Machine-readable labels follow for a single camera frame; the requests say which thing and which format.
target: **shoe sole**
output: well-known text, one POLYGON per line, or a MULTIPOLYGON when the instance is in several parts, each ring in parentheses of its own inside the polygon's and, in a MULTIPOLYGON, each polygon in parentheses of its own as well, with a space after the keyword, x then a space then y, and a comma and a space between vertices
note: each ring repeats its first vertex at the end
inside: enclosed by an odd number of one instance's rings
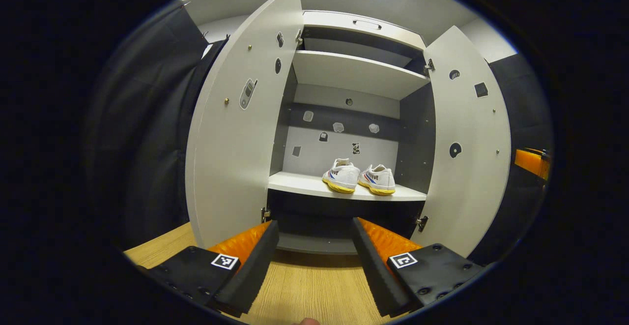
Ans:
POLYGON ((374 195, 388 196, 388 195, 391 195, 392 193, 395 192, 395 190, 380 190, 379 188, 373 188, 373 187, 369 186, 368 184, 365 184, 364 182, 362 182, 360 180, 358 181, 358 184, 360 186, 364 186, 364 187, 368 188, 369 191, 371 191, 371 193, 373 193, 374 195))
POLYGON ((328 186, 329 186, 332 190, 334 190, 334 191, 336 191, 336 192, 340 192, 340 193, 353 193, 353 191, 356 191, 356 190, 355 190, 355 189, 353 189, 353 188, 346 188, 346 187, 343 187, 343 186, 338 186, 337 184, 334 184, 334 183, 332 183, 332 182, 330 182, 329 180, 326 180, 326 179, 322 179, 322 180, 323 180, 323 182, 325 182, 326 184, 328 184, 328 186))

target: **open cabinet door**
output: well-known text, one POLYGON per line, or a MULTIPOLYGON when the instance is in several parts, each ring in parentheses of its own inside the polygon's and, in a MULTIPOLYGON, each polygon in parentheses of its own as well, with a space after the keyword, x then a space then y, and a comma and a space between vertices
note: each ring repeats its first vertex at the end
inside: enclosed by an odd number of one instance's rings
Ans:
POLYGON ((188 214, 200 247, 260 223, 302 13, 301 0, 261 5, 230 36, 202 86, 186 159, 188 214))
POLYGON ((457 27, 424 51, 432 61, 436 142, 420 245, 472 252, 500 206, 511 161, 505 101, 489 65, 457 27))

